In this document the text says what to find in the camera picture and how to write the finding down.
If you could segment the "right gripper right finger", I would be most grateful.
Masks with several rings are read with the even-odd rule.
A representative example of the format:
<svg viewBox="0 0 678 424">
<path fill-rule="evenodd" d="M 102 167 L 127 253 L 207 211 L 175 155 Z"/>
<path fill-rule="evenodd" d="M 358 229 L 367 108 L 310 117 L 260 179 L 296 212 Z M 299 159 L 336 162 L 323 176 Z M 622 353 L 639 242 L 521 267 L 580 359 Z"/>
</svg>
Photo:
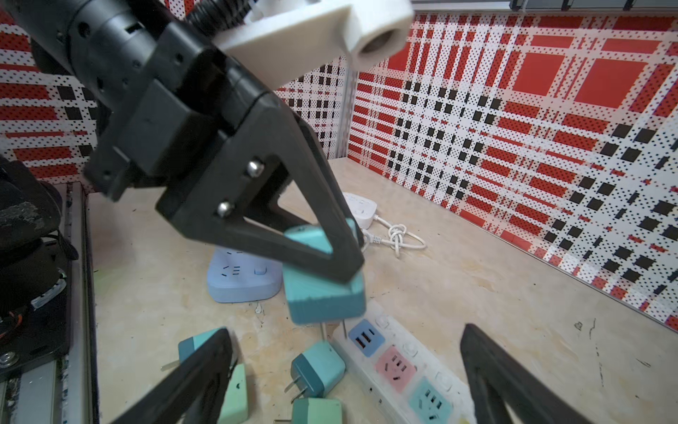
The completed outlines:
<svg viewBox="0 0 678 424">
<path fill-rule="evenodd" d="M 477 325 L 464 327 L 461 356 L 478 423 L 587 423 Z"/>
</svg>

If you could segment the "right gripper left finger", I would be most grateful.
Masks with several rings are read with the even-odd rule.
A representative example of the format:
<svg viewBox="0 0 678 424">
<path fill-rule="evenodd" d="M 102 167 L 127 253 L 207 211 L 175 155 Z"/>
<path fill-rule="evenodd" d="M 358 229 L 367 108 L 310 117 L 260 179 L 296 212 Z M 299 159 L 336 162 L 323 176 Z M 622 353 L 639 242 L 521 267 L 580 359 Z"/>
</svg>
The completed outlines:
<svg viewBox="0 0 678 424">
<path fill-rule="evenodd" d="M 116 423 L 216 423 L 231 379 L 231 335 L 218 329 Z"/>
</svg>

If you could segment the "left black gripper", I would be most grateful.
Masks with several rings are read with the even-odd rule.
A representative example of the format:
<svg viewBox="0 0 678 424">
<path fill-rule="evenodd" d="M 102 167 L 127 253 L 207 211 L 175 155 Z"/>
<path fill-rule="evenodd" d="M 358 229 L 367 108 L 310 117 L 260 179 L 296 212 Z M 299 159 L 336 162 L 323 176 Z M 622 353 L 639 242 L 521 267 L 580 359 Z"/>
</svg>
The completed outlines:
<svg viewBox="0 0 678 424">
<path fill-rule="evenodd" d="M 226 57 L 219 32 L 244 24 L 251 1 L 201 1 L 177 19 L 158 1 L 8 1 L 37 64 L 74 76 L 111 114 L 85 177 L 119 199 L 189 170 L 214 133 Z M 286 238 L 306 221 L 279 200 L 303 194 L 332 253 Z M 156 205 L 181 235 L 347 281 L 362 238 L 310 126 L 277 97 L 261 97 L 232 136 L 219 132 Z"/>
</svg>

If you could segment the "long white power strip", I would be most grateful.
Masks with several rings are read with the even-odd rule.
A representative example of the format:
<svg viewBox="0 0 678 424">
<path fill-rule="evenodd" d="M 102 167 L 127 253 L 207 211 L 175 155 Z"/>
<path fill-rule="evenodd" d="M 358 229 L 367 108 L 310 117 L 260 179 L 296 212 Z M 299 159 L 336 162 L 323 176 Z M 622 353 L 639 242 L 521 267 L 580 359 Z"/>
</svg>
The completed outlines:
<svg viewBox="0 0 678 424">
<path fill-rule="evenodd" d="M 339 324 L 331 344 L 388 422 L 476 422 L 467 384 L 376 300 Z"/>
</svg>

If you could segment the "teal plug adapter front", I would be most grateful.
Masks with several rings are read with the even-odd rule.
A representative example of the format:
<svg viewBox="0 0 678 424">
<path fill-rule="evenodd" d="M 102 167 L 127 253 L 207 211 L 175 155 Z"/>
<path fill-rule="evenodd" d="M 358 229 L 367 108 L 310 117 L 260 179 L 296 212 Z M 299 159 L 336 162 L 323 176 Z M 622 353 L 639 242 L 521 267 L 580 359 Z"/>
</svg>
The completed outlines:
<svg viewBox="0 0 678 424">
<path fill-rule="evenodd" d="M 319 225 L 293 226 L 284 232 L 284 236 L 323 253 L 332 253 L 328 238 Z M 291 321 L 307 326 L 363 316 L 367 310 L 367 297 L 363 273 L 365 260 L 362 259 L 347 281 L 324 277 L 286 263 L 282 265 L 282 282 Z"/>
</svg>

